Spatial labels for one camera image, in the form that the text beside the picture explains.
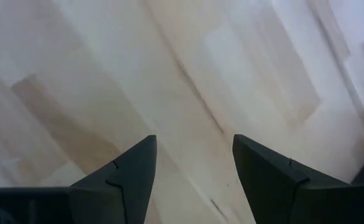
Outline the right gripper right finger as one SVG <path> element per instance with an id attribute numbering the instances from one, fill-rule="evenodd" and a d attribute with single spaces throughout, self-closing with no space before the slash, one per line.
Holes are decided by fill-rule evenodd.
<path id="1" fill-rule="evenodd" d="M 256 224 L 290 224 L 301 185 L 346 185 L 242 134 L 234 135 L 232 152 Z"/>

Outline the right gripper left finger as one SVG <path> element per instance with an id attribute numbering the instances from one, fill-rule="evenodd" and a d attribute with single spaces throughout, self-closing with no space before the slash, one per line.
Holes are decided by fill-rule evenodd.
<path id="1" fill-rule="evenodd" d="M 149 135 L 74 183 L 74 224 L 144 224 L 156 174 L 157 139 Z"/>

